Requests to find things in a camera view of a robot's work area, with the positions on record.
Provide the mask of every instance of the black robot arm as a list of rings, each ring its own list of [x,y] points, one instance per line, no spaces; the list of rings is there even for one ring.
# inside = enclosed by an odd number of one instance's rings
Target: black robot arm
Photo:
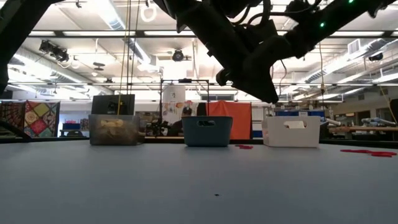
[[[315,45],[361,14],[375,17],[380,9],[395,0],[334,0],[320,10],[321,0],[310,5],[307,0],[294,0],[284,13],[271,12],[270,0],[264,0],[264,12],[258,25],[233,24],[234,18],[261,0],[154,0],[177,21],[177,31],[188,26],[224,69],[217,82],[249,93],[268,103],[276,103],[278,95],[270,76],[271,66],[278,60],[303,57]],[[298,22],[285,35],[277,34],[269,16],[288,16]]]

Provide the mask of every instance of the workbench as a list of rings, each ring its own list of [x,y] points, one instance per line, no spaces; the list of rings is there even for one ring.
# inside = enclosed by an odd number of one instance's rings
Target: workbench
[[[89,141],[0,147],[4,224],[398,220],[398,157],[340,152],[364,147],[113,147]]]

